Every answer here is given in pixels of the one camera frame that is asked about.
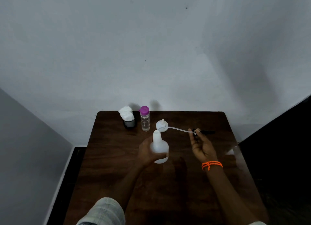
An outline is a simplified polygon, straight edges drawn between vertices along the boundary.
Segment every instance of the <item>plastic tube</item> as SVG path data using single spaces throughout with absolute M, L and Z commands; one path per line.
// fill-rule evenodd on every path
M 180 129 L 180 128 L 174 128 L 174 127 L 162 127 L 162 128 L 172 128 L 172 129 L 176 129 L 176 130 L 179 130 L 179 131 L 182 131 L 182 132 L 186 132 L 186 133 L 194 133 L 193 131 L 186 131 L 186 130 L 182 130 L 182 129 Z

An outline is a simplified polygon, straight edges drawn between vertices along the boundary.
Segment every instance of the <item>brown tabletop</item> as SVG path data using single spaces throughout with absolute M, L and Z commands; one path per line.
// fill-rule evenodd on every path
M 247 206 L 266 219 L 254 181 L 223 112 L 150 112 L 150 131 L 124 128 L 117 111 L 97 114 L 65 225 L 74 225 L 97 200 L 105 197 L 134 164 L 138 146 L 165 119 L 169 126 L 213 130 L 208 135 L 230 182 Z M 168 129 L 161 133 L 169 144 L 169 159 L 152 164 L 140 175 L 126 209 L 126 224 L 223 224 L 220 207 L 199 161 L 192 153 L 188 133 Z

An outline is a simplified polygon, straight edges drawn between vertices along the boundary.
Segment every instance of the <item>purple cap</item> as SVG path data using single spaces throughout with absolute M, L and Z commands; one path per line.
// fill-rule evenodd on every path
M 149 114 L 149 107 L 148 106 L 142 106 L 139 110 L 141 115 L 147 115 Z

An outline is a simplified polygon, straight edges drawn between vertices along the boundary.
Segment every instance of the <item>orange thread wristband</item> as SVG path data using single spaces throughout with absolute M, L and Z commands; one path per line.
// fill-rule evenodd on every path
M 208 162 L 202 164 L 202 170 L 204 171 L 204 168 L 208 167 L 208 171 L 209 171 L 211 165 L 218 165 L 218 166 L 221 166 L 223 168 L 222 164 L 218 161 L 208 161 Z

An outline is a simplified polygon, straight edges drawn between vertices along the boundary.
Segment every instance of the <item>white plastic bottle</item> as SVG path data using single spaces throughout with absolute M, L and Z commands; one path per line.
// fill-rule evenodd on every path
M 140 112 L 140 119 L 142 121 L 142 130 L 148 132 L 150 130 L 149 107 L 142 106 L 139 112 Z
M 152 152 L 154 153 L 168 153 L 169 152 L 169 145 L 166 141 L 162 140 L 161 133 L 159 130 L 155 130 L 153 132 L 153 142 L 150 144 L 150 148 Z M 156 164 L 163 164 L 167 161 L 169 157 L 166 157 L 164 159 L 158 159 L 155 161 Z

